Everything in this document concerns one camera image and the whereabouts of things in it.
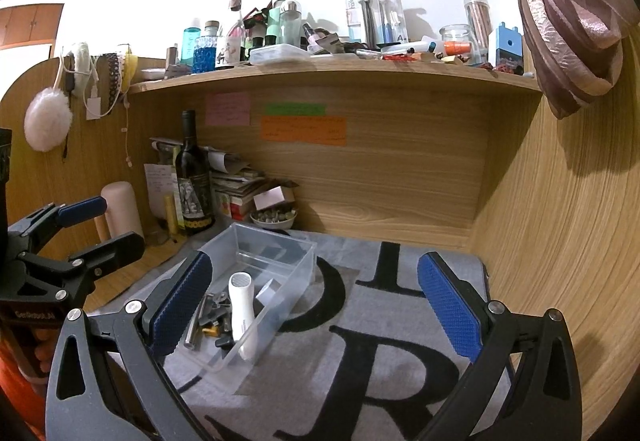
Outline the left hand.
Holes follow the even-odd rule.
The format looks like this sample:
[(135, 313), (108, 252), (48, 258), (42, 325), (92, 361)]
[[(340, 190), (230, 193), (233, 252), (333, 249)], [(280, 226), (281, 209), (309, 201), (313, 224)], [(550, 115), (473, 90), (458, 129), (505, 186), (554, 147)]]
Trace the left hand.
[(34, 328), (32, 333), (36, 339), (34, 353), (39, 362), (40, 371), (49, 374), (56, 344), (58, 343), (58, 337), (60, 337), (60, 330), (53, 328)]

